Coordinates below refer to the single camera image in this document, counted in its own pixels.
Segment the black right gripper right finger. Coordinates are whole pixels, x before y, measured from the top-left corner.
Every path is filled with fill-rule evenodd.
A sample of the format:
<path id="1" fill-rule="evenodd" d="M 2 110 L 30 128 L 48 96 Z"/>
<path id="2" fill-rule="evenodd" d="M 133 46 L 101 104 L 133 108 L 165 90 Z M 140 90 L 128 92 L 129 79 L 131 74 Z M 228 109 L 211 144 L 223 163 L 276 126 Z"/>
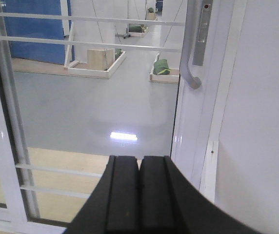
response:
<path id="1" fill-rule="evenodd" d="M 145 156 L 140 166 L 143 234 L 255 234 L 206 199 L 168 156 Z"/>

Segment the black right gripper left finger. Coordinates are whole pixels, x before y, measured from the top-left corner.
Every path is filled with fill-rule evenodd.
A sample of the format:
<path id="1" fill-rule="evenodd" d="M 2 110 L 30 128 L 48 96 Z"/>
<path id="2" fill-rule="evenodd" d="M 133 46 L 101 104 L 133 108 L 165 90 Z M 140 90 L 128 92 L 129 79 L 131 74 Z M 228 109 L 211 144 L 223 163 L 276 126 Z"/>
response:
<path id="1" fill-rule="evenodd" d="M 110 156 L 106 169 L 68 234 L 139 233 L 139 169 L 134 156 Z"/>

